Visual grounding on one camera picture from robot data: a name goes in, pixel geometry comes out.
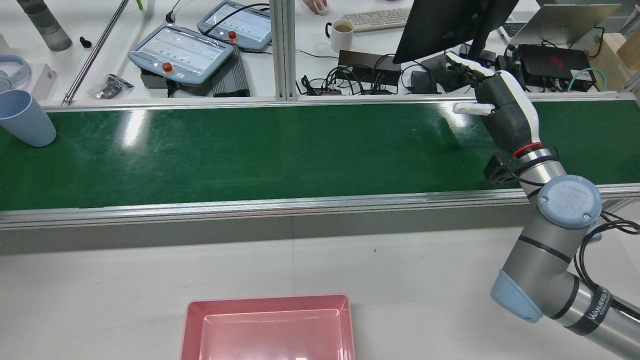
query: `computer monitor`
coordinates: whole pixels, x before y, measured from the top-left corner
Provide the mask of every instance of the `computer monitor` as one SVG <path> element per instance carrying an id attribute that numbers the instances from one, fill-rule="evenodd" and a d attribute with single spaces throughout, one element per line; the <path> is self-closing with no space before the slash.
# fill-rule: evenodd
<path id="1" fill-rule="evenodd" d="M 466 57 L 478 60 L 489 33 L 501 26 L 518 0 L 414 0 L 394 63 L 424 58 L 473 40 Z M 428 63 L 446 91 L 468 84 L 447 70 L 444 56 Z"/>

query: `light blue cup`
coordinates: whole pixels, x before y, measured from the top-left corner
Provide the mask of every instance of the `light blue cup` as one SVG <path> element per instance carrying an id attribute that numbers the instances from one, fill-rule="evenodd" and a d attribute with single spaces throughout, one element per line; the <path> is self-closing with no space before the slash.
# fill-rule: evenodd
<path id="1" fill-rule="evenodd" d="M 30 93 L 9 90 L 0 94 L 0 126 L 31 146 L 43 147 L 56 138 L 51 119 Z"/>

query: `laptop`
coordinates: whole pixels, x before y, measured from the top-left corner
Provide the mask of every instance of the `laptop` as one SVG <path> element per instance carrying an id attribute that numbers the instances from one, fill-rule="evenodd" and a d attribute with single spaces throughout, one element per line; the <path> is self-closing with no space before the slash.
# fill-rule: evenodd
<path id="1" fill-rule="evenodd" d="M 586 35 L 620 4 L 543 5 L 528 22 L 507 21 L 498 28 L 500 36 L 513 45 L 573 44 Z"/>

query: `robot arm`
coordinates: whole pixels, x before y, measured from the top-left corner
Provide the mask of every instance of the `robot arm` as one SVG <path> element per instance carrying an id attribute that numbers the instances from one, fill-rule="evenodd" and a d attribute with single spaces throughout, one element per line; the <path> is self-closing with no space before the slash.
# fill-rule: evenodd
<path id="1" fill-rule="evenodd" d="M 518 180 L 534 206 L 499 270 L 492 298 L 528 322 L 545 315 L 622 358 L 640 359 L 640 320 L 616 309 L 605 288 L 592 288 L 567 271 L 602 211 L 596 186 L 566 175 L 542 148 L 538 114 L 510 73 L 479 69 L 455 54 L 447 59 L 472 78 L 476 90 L 477 104 L 458 104 L 454 111 L 481 116 L 497 146 L 516 159 Z"/>

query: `white keyboard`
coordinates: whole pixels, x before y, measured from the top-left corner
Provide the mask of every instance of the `white keyboard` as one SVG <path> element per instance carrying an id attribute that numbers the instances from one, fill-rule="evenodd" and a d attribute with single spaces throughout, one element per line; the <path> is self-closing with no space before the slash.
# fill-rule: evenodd
<path id="1" fill-rule="evenodd" d="M 376 12 L 348 13 L 343 19 L 351 21 L 353 31 L 372 31 L 402 28 L 406 24 L 411 8 L 378 10 Z"/>

